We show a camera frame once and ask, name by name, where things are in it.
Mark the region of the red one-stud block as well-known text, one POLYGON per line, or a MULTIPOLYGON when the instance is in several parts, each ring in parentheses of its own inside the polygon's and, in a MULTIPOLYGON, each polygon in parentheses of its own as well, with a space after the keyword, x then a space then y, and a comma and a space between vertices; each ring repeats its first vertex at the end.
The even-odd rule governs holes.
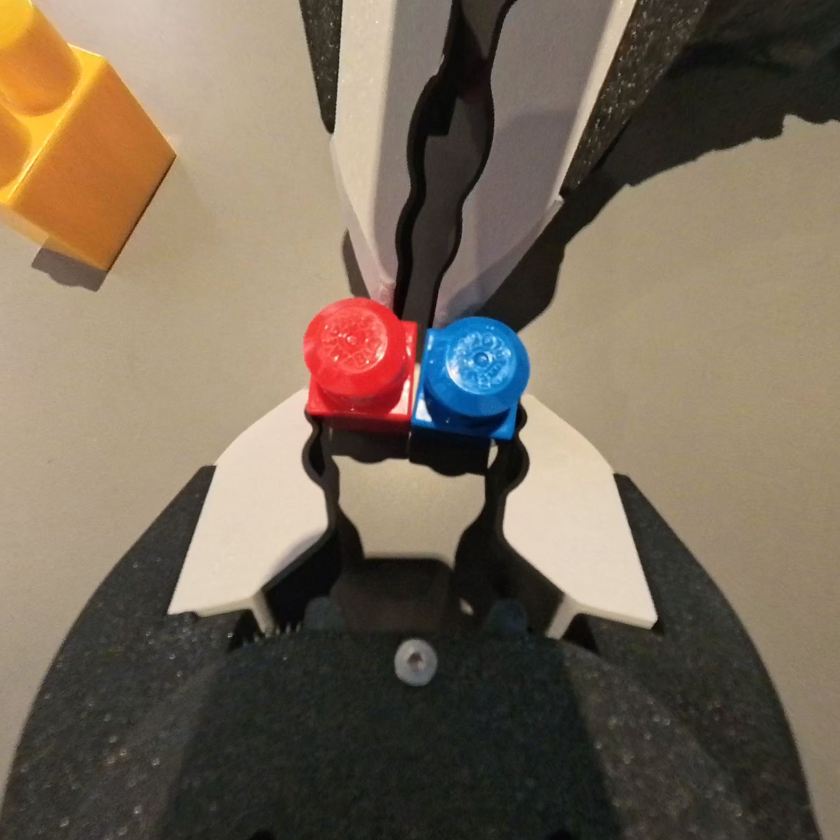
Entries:
POLYGON ((322 309, 302 341, 307 412, 333 427, 406 434, 413 411, 417 325, 353 297, 322 309))

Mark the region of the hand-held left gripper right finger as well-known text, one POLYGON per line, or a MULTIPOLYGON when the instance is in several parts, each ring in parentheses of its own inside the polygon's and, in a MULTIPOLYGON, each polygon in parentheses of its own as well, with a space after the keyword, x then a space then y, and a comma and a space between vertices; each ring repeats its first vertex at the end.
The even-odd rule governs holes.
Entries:
POLYGON ((658 614, 613 469, 534 395, 497 445, 485 502, 455 554, 459 595, 478 620, 517 602, 527 627, 561 638, 578 616, 652 629, 658 614))

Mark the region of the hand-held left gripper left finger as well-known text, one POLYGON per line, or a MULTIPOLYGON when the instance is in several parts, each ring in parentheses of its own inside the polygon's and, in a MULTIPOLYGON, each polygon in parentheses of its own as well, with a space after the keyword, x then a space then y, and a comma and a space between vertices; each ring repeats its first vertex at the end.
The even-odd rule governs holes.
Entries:
POLYGON ((170 615, 247 611, 261 632, 290 631, 329 594, 341 571, 329 548, 340 478, 307 403, 293 393, 217 459, 170 615))

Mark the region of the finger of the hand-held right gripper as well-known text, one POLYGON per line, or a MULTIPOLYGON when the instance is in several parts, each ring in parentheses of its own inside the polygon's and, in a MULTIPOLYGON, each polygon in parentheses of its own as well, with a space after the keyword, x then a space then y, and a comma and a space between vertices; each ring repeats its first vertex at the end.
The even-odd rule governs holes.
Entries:
POLYGON ((635 1, 514 2, 490 69, 493 132, 436 314, 476 312, 541 235, 635 1))
POLYGON ((408 142, 444 60, 449 1, 342 3, 332 167, 343 221, 371 299, 393 303, 397 226, 411 192, 408 142))

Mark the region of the blue one-stud block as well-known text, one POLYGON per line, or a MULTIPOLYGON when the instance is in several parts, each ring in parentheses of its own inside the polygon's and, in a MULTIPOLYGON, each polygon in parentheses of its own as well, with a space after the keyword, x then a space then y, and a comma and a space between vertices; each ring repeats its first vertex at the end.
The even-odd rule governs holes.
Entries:
POLYGON ((425 333, 411 430, 510 440, 529 377, 526 347, 505 323, 475 316, 431 328, 425 333))

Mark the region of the yellow two-stud block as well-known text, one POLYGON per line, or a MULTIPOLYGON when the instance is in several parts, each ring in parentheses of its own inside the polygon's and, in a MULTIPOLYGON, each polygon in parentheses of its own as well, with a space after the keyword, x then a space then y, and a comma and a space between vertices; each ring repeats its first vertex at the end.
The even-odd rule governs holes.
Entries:
POLYGON ((106 272, 175 160, 112 64, 29 1, 1 3, 2 221, 106 272))

